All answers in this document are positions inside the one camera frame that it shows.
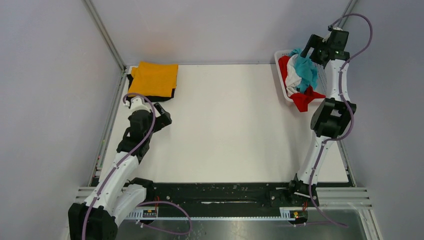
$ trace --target white table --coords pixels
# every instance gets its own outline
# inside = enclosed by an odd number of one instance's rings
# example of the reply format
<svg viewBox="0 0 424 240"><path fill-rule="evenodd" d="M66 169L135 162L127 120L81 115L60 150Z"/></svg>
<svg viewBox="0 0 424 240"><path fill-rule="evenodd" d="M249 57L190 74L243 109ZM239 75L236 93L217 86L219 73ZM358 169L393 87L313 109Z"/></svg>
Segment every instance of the white table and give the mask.
<svg viewBox="0 0 424 240"><path fill-rule="evenodd" d="M162 102L172 124L154 133L129 179L170 183L289 182L312 137L318 105L301 113L283 98L271 64L180 65L175 98ZM128 90L128 81L124 87ZM100 179L114 160L131 111L120 104ZM348 181L337 144L319 182Z"/></svg>

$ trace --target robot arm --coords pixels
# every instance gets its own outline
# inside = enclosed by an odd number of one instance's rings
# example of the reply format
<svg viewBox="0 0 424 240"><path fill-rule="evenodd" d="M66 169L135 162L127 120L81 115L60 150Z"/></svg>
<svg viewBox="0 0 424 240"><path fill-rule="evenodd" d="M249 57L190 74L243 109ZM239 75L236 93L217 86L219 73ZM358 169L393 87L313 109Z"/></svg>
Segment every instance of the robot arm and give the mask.
<svg viewBox="0 0 424 240"><path fill-rule="evenodd" d="M326 98L322 101L311 119L310 128L313 133L305 161L289 185L290 194L288 195L288 200L295 206L310 201L308 189L310 180L314 199L317 196L316 184L318 182L320 168L328 149L333 144L333 141L329 141L329 139L336 139L341 136L351 121L347 106L340 96L341 89L352 112L354 113L356 111L356 104L349 102L350 99L347 92L346 72L349 64L347 63L342 69L342 65L350 57L350 54L344 51L349 33L340 28L329 27L328 30L330 33L325 38L315 34L311 35L305 49L301 53L301 56L305 58L308 51L314 48L310 58L313 62L324 66L327 89ZM340 71L343 72L341 82L339 81ZM315 166L319 157L322 160Z"/></svg>
<svg viewBox="0 0 424 240"><path fill-rule="evenodd" d="M160 116L155 118L153 133L172 123L170 114L159 103L155 103L154 107ZM86 239L115 239L118 227L125 217L146 199L148 190L147 184L144 183L130 184L125 193L121 192L126 180L149 150L152 137L150 134L141 146L128 154L146 137L154 117L138 96L131 99L130 109L132 111L128 117L130 127L125 130L106 177L83 203L74 203L69 208L69 232L72 240L81 239L84 219L90 205L92 209L86 224Z"/></svg>

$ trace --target folded cloth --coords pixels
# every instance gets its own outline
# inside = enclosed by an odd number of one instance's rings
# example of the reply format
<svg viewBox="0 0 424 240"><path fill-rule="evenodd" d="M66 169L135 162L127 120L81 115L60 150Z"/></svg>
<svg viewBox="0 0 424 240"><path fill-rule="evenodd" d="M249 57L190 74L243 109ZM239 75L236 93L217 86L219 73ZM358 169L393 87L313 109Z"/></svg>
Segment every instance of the folded cloth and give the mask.
<svg viewBox="0 0 424 240"><path fill-rule="evenodd" d="M289 63L290 57L288 56L282 56L278 60L278 66L281 71L282 76L282 82L284 84L284 88L287 89L286 86L286 80L288 78L288 63ZM309 86L306 88L306 91L304 93L293 93L290 98L293 100L294 104L296 105L299 112L307 112L308 111L308 104L312 102L314 99L323 99L325 98L325 95L322 95L318 92L315 92L312 86Z"/></svg>
<svg viewBox="0 0 424 240"><path fill-rule="evenodd" d="M169 100L174 97L177 87L177 73L177 64L164 65L141 61L128 75L128 93L142 94L154 102Z"/></svg>
<svg viewBox="0 0 424 240"><path fill-rule="evenodd" d="M301 83L302 78L296 73L295 62L299 54L295 54L287 62L287 78L285 79L285 85L287 86L287 96L297 94L297 86Z"/></svg>
<svg viewBox="0 0 424 240"><path fill-rule="evenodd" d="M294 69L299 77L302 78L300 84L297 86L299 92L304 93L309 86L313 89L317 88L317 67L314 65L312 60L307 57L301 57L300 54L302 49L296 48L289 54L290 57L298 54L296 61L294 62Z"/></svg>

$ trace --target yellow towel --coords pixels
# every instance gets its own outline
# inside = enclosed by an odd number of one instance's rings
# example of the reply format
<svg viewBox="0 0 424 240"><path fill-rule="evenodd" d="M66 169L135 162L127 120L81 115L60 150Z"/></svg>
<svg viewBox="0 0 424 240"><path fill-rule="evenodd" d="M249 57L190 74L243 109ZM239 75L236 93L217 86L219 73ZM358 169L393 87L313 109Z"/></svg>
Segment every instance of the yellow towel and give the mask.
<svg viewBox="0 0 424 240"><path fill-rule="evenodd" d="M133 80L128 93L170 98L173 89L177 87L177 72L178 64L163 65L141 61L138 67L131 70Z"/></svg>

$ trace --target clothing pile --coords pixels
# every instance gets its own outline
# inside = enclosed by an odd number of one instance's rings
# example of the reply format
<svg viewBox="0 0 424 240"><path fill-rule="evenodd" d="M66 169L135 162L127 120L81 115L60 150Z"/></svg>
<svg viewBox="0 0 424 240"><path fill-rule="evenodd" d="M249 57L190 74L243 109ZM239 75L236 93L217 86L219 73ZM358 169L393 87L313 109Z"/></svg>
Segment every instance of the clothing pile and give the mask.
<svg viewBox="0 0 424 240"><path fill-rule="evenodd" d="M287 96L293 100L299 112L307 112L312 100L326 96L314 91L317 87L317 67L309 57L301 57L301 52L300 48L296 48L289 56L282 56L278 66Z"/></svg>

